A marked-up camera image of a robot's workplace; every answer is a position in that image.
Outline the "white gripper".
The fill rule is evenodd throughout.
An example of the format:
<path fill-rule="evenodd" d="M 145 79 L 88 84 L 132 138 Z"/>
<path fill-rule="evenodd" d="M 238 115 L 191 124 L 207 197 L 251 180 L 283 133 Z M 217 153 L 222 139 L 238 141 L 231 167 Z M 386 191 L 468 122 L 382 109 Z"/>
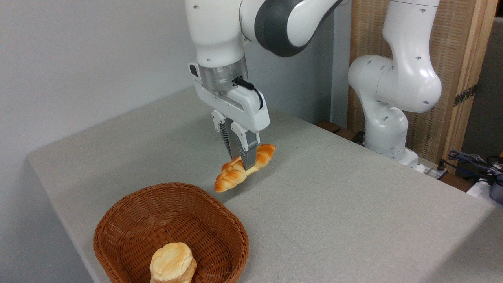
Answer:
<path fill-rule="evenodd" d="M 194 86 L 199 98 L 214 109 L 211 113 L 213 123 L 230 159 L 240 156 L 245 170 L 249 170 L 256 163 L 259 144 L 256 133 L 270 124 L 265 100 L 261 103 L 256 91 L 242 86 L 226 95 L 214 95 L 196 79 Z"/>

